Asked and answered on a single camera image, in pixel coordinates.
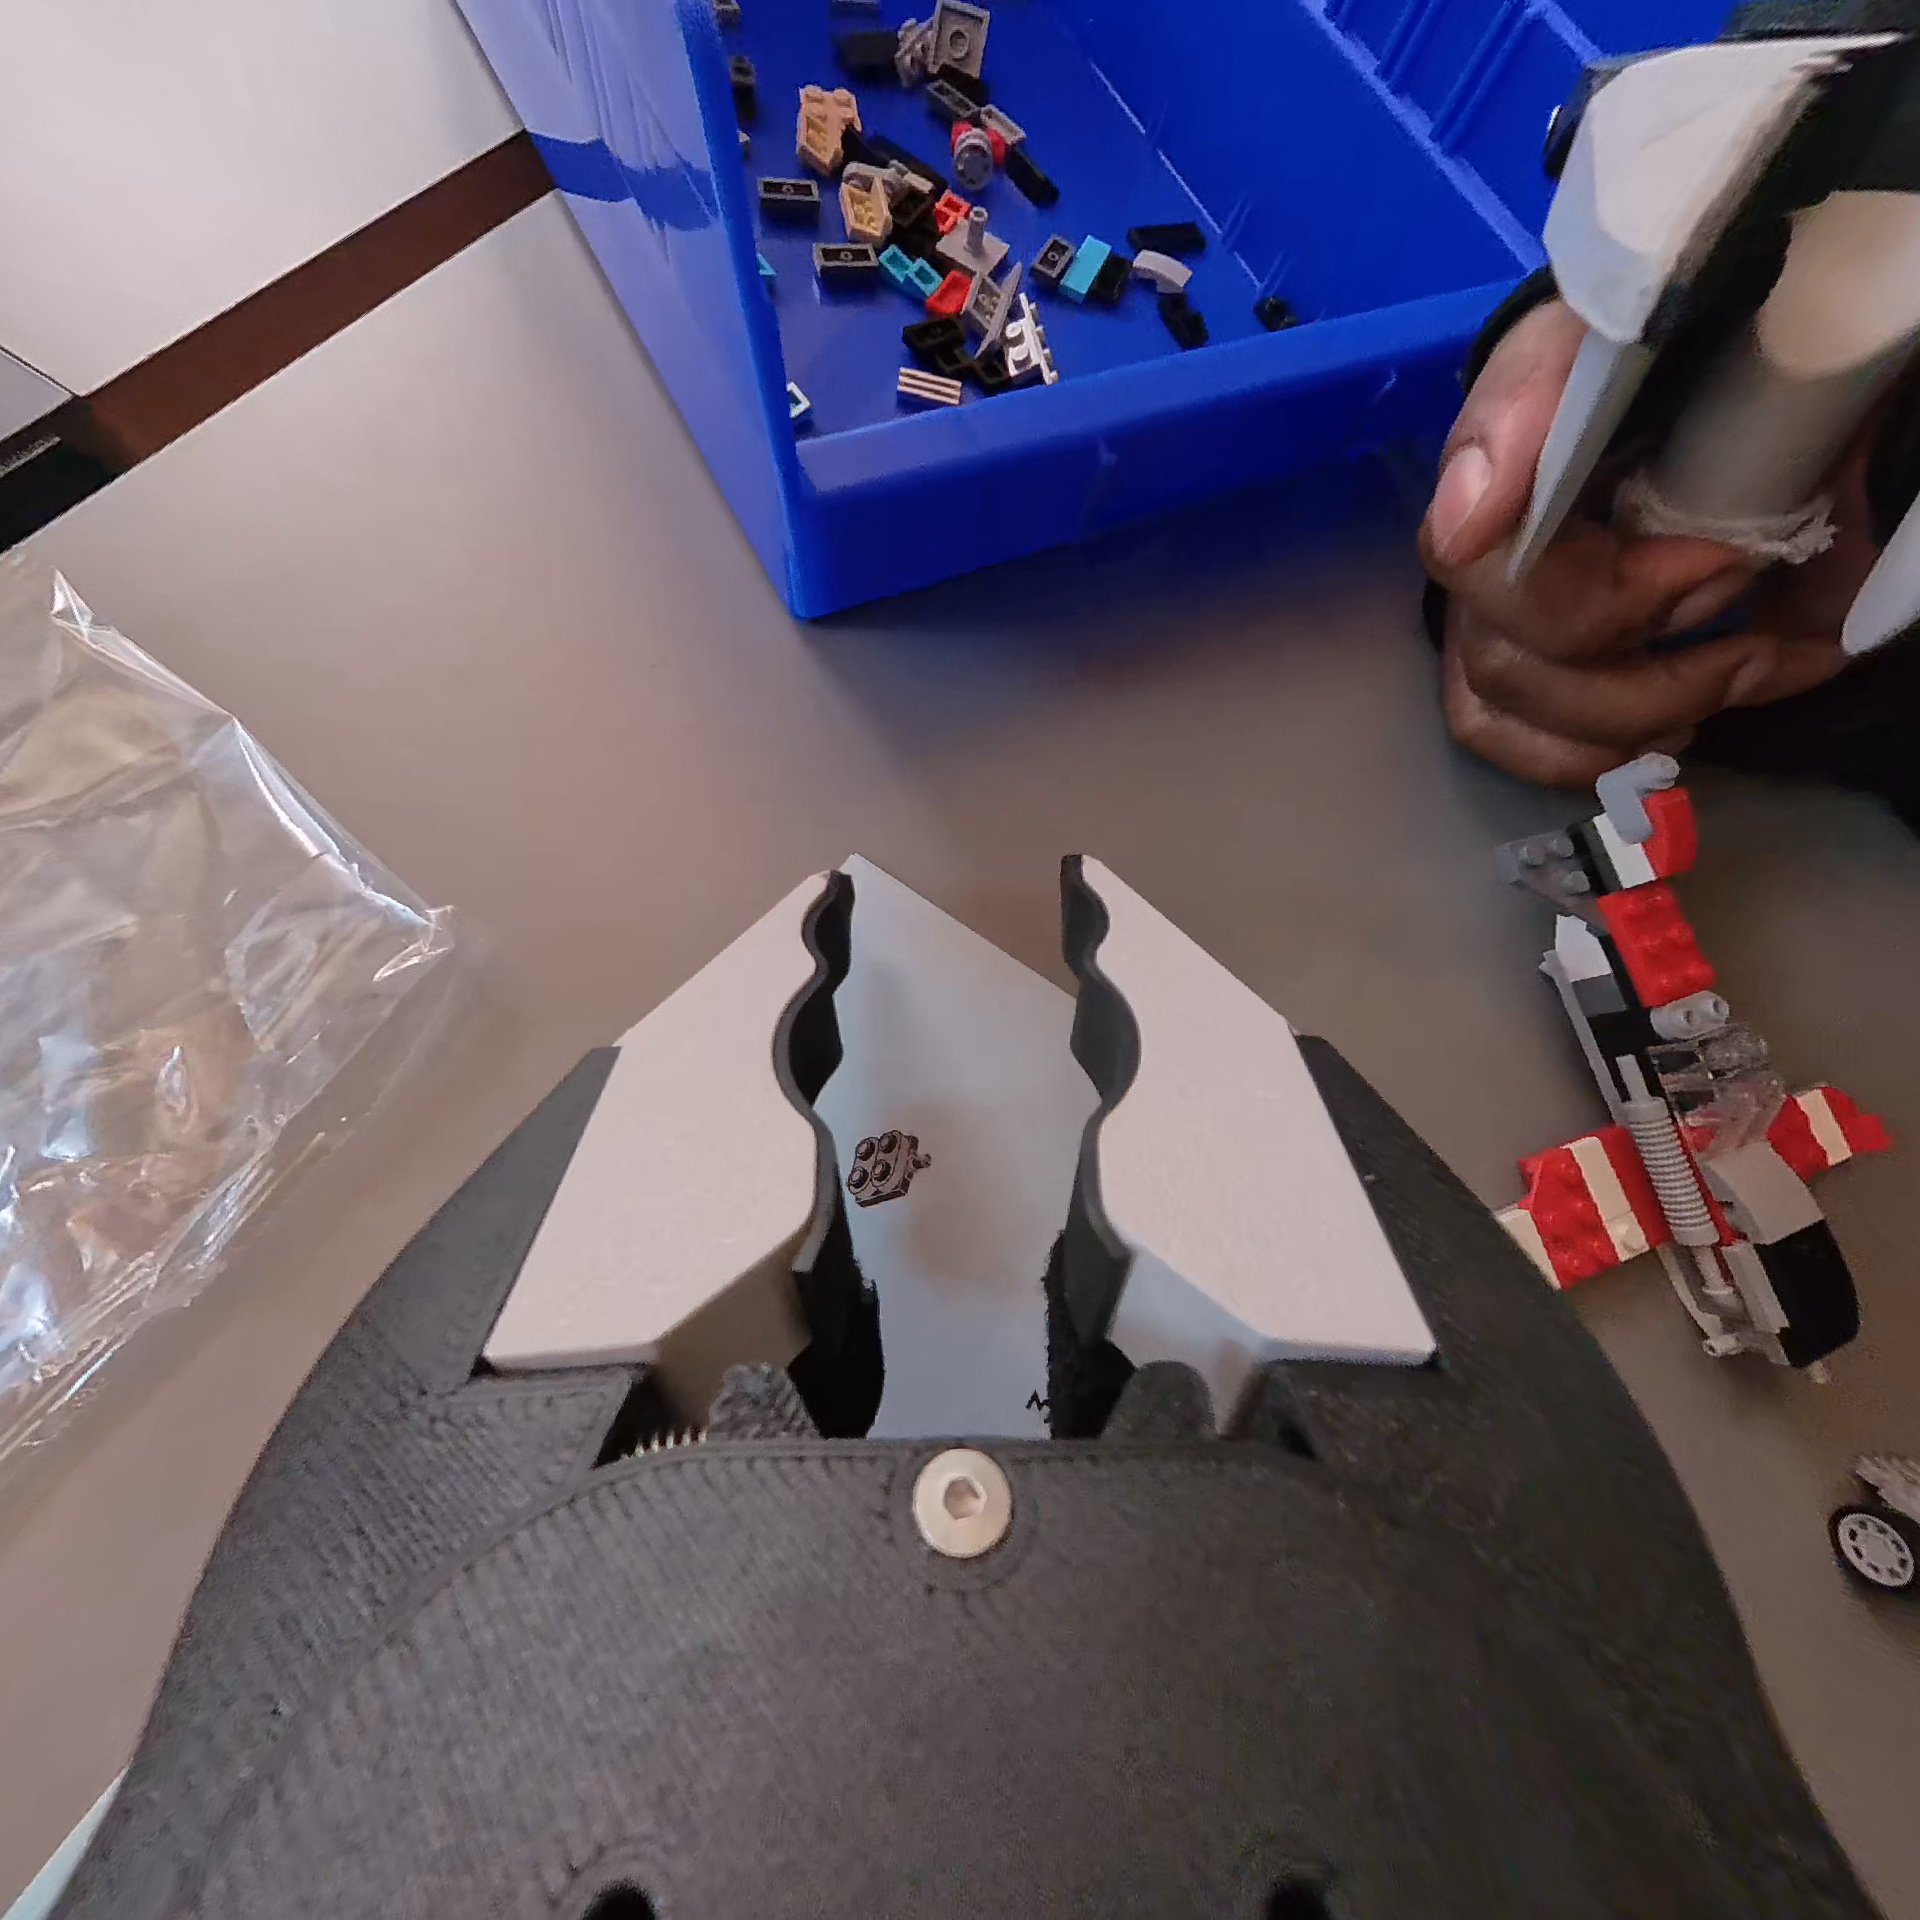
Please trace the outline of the pile of loose toy bricks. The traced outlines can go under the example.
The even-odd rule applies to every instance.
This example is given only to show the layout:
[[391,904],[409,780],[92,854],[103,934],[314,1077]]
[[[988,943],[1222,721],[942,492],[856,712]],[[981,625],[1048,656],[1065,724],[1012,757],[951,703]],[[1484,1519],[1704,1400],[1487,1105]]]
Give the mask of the pile of loose toy bricks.
[[1063,4],[718,4],[801,439],[1303,327]]

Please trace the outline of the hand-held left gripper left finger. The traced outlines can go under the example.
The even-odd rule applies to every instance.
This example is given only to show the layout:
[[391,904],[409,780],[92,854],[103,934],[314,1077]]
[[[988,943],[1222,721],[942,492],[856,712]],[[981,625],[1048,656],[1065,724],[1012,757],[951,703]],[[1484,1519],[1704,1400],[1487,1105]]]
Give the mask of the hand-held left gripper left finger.
[[616,1045],[500,1306],[503,1373],[789,1365],[845,1345],[856,1262],[831,1130],[854,884],[804,877]]

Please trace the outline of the clear plastic bag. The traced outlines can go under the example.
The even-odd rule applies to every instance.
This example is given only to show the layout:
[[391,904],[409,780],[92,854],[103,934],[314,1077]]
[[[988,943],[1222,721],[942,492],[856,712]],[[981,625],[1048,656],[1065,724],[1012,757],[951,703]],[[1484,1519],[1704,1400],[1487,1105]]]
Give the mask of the clear plastic bag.
[[42,1446],[359,1130],[457,918],[45,562],[1,592],[1,1446]]

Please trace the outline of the person's right hand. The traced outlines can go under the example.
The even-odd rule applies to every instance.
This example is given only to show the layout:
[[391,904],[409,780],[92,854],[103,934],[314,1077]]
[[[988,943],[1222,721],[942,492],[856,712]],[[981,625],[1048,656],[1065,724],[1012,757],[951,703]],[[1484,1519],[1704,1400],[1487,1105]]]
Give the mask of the person's right hand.
[[1801,567],[1759,570],[1720,544],[1567,518],[1512,581],[1505,549],[1583,338],[1559,300],[1511,321],[1447,433],[1418,529],[1447,596],[1450,738],[1512,776],[1569,789],[1679,751],[1720,712],[1830,684],[1846,666],[1841,620],[1879,558],[1866,424],[1830,477],[1832,541]]

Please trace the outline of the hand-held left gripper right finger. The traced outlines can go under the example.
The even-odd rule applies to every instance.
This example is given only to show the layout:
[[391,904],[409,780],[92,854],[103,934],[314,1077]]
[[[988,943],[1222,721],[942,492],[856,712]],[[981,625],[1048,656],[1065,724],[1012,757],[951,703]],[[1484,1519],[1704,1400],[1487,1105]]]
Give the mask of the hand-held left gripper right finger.
[[1063,858],[1063,957],[1094,1093],[1063,1228],[1071,1333],[1194,1373],[1429,1361],[1293,1026],[1089,854]]

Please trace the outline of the small toy brick wheel assembly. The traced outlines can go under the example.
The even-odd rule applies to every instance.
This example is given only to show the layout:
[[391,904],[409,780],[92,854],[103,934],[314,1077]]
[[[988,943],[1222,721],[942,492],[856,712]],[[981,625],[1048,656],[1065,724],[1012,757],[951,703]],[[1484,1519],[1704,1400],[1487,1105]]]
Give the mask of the small toy brick wheel assembly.
[[1856,1492],[1829,1516],[1838,1568],[1872,1593],[1917,1596],[1917,1461],[1857,1455]]

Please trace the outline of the red white toy brick model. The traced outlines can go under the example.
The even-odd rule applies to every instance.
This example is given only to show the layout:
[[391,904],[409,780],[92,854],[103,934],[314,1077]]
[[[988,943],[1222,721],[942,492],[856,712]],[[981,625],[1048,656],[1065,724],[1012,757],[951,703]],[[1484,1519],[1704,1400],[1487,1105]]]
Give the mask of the red white toy brick model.
[[1676,759],[1631,759],[1596,798],[1496,865],[1554,909],[1540,973],[1606,1121],[1524,1159],[1496,1217],[1554,1289],[1657,1257],[1706,1354],[1823,1378],[1861,1303],[1812,1180],[1888,1150],[1888,1129],[1832,1085],[1789,1088],[1718,994],[1672,890],[1695,861]]

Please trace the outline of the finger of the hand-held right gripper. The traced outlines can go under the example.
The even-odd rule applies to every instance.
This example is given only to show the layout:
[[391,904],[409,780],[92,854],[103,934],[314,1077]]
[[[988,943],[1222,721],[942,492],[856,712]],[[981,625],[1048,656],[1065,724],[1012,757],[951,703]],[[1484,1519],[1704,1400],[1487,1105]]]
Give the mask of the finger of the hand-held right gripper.
[[1543,241],[1582,321],[1509,559],[1520,581],[1561,529],[1660,353],[1669,296],[1690,286],[1852,36],[1713,40],[1631,62],[1588,101]]
[[1839,654],[1864,658],[1914,628],[1917,620],[1917,501],[1885,537],[1872,501],[1852,492],[1839,513]]

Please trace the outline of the grey desk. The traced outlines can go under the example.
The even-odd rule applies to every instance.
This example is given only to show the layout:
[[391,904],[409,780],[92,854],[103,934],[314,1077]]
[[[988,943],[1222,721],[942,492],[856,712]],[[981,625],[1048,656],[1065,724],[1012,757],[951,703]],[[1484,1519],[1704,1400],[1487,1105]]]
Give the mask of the grey desk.
[[[18,549],[505,965],[478,1169],[388,1108],[4,1521],[4,1848],[130,1761],[62,1916],[1914,1916],[1808,1389],[1487,1208],[1592,1100],[1490,848],[1592,798],[1455,751],[1398,494],[801,623],[550,196]],[[1429,1361],[1071,1333],[1069,854],[1293,1026]],[[616,1042],[828,870],[845,1345],[493,1368]]]

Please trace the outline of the blue plastic bin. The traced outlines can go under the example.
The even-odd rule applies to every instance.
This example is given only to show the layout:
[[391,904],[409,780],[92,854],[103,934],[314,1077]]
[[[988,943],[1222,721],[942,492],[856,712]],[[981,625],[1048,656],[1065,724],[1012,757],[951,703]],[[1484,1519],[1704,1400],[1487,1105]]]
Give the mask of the blue plastic bin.
[[1309,4],[1063,12],[1312,320],[822,439],[789,413],[718,4],[460,12],[759,562],[821,616],[1447,424],[1524,272]]
[[1596,62],[1711,38],[1730,1],[1313,1],[1336,48],[1529,272],[1551,114]]

